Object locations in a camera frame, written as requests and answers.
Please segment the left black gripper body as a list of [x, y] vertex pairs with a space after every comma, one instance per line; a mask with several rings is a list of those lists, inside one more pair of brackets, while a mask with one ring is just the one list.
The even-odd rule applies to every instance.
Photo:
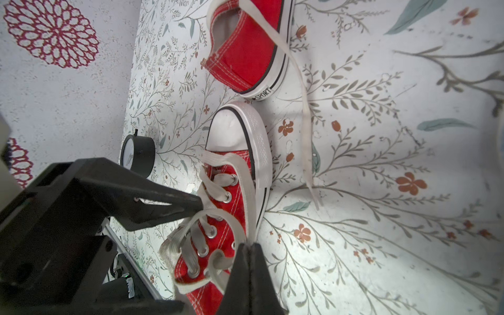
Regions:
[[182, 301], [122, 287], [101, 297], [119, 241], [80, 186], [76, 161], [52, 164], [1, 210], [2, 314], [183, 314]]

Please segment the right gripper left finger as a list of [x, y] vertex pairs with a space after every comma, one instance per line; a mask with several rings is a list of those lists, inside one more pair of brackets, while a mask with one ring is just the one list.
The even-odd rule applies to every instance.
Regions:
[[249, 245], [240, 244], [218, 315], [249, 314]]

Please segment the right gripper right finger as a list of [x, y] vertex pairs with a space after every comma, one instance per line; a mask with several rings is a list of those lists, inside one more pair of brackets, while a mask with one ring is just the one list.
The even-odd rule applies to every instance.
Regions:
[[253, 244], [249, 250], [249, 314], [287, 314], [277, 297], [259, 244]]

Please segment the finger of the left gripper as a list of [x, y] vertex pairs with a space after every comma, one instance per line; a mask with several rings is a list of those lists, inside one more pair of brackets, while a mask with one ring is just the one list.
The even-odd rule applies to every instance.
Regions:
[[106, 158], [76, 164], [76, 181], [130, 232], [192, 217], [203, 209], [200, 197], [156, 184]]

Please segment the red canvas sneaker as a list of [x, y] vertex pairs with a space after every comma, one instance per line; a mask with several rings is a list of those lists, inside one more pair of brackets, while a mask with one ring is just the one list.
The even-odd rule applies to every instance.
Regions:
[[160, 247], [175, 289], [196, 314], [216, 314], [240, 244], [257, 239], [272, 186], [272, 154], [254, 107], [231, 102], [215, 113], [202, 156], [203, 209]]
[[320, 207], [313, 180], [312, 113], [302, 72], [290, 51], [294, 6], [294, 1], [212, 1], [206, 16], [211, 52], [203, 66], [215, 79], [252, 101], [271, 97], [292, 67], [303, 103], [303, 177], [315, 206]]

